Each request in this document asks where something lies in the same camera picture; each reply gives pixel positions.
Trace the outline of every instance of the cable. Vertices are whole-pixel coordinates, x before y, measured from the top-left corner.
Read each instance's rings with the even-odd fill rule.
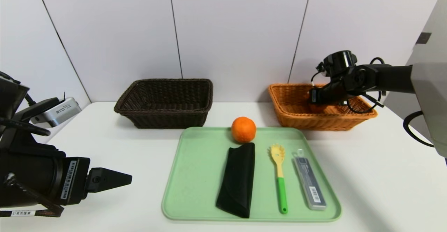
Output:
[[[379,92],[379,97],[377,98],[377,101],[380,101],[382,99],[382,92]],[[353,111],[354,113],[356,113],[356,114],[365,114],[365,113],[367,113],[367,112],[369,112],[369,111],[372,111],[376,106],[377,106],[377,103],[375,103],[373,106],[371,106],[369,109],[367,109],[367,110],[364,110],[364,111],[357,111],[357,110],[355,110],[352,106],[351,106],[351,104],[349,103],[349,99],[348,100],[346,100],[346,105],[348,106],[348,108],[351,110],[351,111]]]
[[[34,133],[41,136],[50,136],[51,132],[47,129],[25,123],[25,122],[19,122],[12,119],[7,119],[4,117],[0,117],[0,125],[4,125],[7,128],[16,128],[18,130],[24,130],[30,133]]]
[[[315,87],[315,84],[313,83],[313,79],[315,78],[316,75],[318,75],[320,72],[315,73],[312,78],[310,79],[310,82],[312,83],[312,86]]]
[[[373,64],[375,60],[378,60],[381,64],[385,64],[385,61],[380,57],[374,57],[369,64]]]
[[[13,79],[10,75],[2,71],[0,71],[0,76],[4,77],[5,79],[12,80],[16,84],[20,84],[20,81]],[[29,106],[36,104],[36,102],[29,96],[29,94],[25,95],[25,99],[27,100]]]
[[[374,61],[376,61],[376,60],[378,60],[381,64],[385,64],[385,61],[382,59],[382,58],[380,58],[380,57],[374,57],[370,62],[369,62],[369,64],[371,65],[371,64],[373,64],[374,63]],[[352,112],[354,112],[354,113],[356,113],[356,114],[365,114],[365,113],[367,113],[367,112],[369,112],[369,111],[372,111],[376,106],[377,106],[377,104],[378,104],[378,102],[380,101],[382,99],[382,92],[379,92],[379,97],[377,98],[377,101],[374,103],[374,105],[372,106],[372,107],[370,107],[369,109],[367,109],[367,110],[365,110],[365,111],[357,111],[357,110],[354,110],[354,108],[351,106],[351,104],[349,103],[349,99],[348,100],[346,100],[346,105],[348,106],[348,108],[352,111]]]
[[[27,100],[29,106],[36,104],[36,102],[29,96],[29,94],[25,96],[25,99]]]
[[[417,111],[417,112],[415,112],[415,113],[412,113],[412,114],[408,115],[408,116],[404,119],[404,123],[403,123],[403,125],[404,125],[404,129],[405,129],[405,131],[406,131],[412,138],[414,138],[415,140],[417,140],[419,143],[422,143],[422,144],[424,144],[424,145],[426,145],[426,146],[434,147],[433,144],[427,143],[427,142],[421,140],[420,138],[418,138],[418,137],[417,137],[417,136],[410,130],[410,127],[409,127],[410,122],[411,122],[415,117],[420,116],[420,115],[423,115],[423,112],[422,112],[422,111]]]
[[[47,208],[45,210],[33,211],[34,216],[60,217],[61,213],[64,211],[64,208],[62,208],[61,205],[54,204],[51,200],[47,199],[45,195],[20,182],[14,173],[8,173],[5,185],[16,187],[16,189],[23,192],[26,197],[36,200]],[[12,214],[13,211],[0,211],[0,217],[10,217]]]

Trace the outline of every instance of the gray machine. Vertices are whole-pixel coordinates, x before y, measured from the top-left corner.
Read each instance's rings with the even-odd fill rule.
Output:
[[[391,66],[385,64],[380,57],[374,58],[369,65],[356,65],[356,62],[356,56],[349,50],[326,57],[317,66],[316,74],[322,73],[330,77],[331,81],[324,87],[313,87],[309,91],[309,103],[346,102],[351,111],[361,114],[377,105],[383,107],[379,100],[386,91],[414,93],[418,97],[421,111],[407,116],[404,119],[404,128],[415,140],[435,147],[438,154],[447,161],[447,63]],[[377,100],[366,94],[371,91],[379,92]],[[375,103],[374,106],[363,112],[351,108],[349,99],[359,95],[369,98]],[[421,140],[409,128],[409,122],[420,115],[425,118],[433,144]]]

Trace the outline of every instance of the barcode label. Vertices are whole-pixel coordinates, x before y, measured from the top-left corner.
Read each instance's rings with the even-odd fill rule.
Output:
[[[13,211],[11,213],[11,217],[34,216],[35,214],[36,214],[36,211],[34,211],[34,210],[20,210],[20,211]]]
[[[70,161],[67,176],[65,177],[64,187],[62,188],[62,194],[60,195],[60,198],[63,200],[66,200],[68,197],[68,191],[70,190],[70,186],[72,185],[73,173],[75,172],[76,163],[76,160]]]
[[[320,197],[318,196],[318,192],[316,191],[316,187],[310,186],[309,189],[312,194],[313,201],[320,203],[321,200],[320,200]]]

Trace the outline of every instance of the green tray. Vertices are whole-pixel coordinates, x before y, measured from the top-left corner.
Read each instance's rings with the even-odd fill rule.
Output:
[[[191,127],[180,137],[177,154],[163,197],[163,213],[174,220],[330,222],[338,219],[342,208],[315,159],[303,133],[294,128],[258,128],[255,143],[255,171],[249,219],[216,208],[224,175],[228,148],[239,147],[229,128]],[[275,166],[268,148],[278,143],[286,150],[283,162],[289,211],[281,214],[276,193]],[[292,152],[305,151],[320,185],[327,208],[310,210],[292,162]]]

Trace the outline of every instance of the wicker basket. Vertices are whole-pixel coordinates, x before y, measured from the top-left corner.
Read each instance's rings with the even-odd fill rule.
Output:
[[[312,113],[307,102],[311,84],[272,84],[269,86],[276,116],[282,126],[308,130],[345,131],[374,118],[373,109],[365,114],[356,114],[347,106],[330,105],[320,114]],[[351,107],[356,111],[370,108],[362,98],[350,99]]]
[[[145,79],[133,82],[114,110],[138,128],[184,129],[203,126],[212,101],[208,79]]]

